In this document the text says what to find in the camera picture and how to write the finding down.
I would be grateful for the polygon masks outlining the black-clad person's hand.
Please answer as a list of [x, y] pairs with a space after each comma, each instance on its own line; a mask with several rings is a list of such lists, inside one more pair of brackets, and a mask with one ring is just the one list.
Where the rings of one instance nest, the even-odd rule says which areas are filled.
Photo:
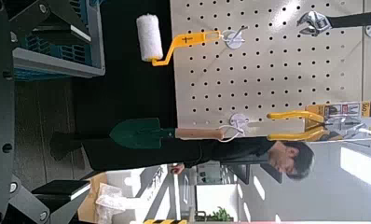
[[179, 163], [179, 164], [172, 166], [171, 173], [173, 175], [179, 175], [184, 171], [184, 169], [185, 169], [185, 166], [182, 163]]

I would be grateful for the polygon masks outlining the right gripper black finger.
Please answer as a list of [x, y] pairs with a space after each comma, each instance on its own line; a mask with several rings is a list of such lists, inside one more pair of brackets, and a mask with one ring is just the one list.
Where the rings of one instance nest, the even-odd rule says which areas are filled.
[[53, 180], [32, 191], [11, 184], [6, 224], [74, 224], [89, 195], [88, 180]]
[[91, 36], [69, 0], [5, 0], [12, 45], [19, 47], [27, 35], [55, 45], [89, 45]]

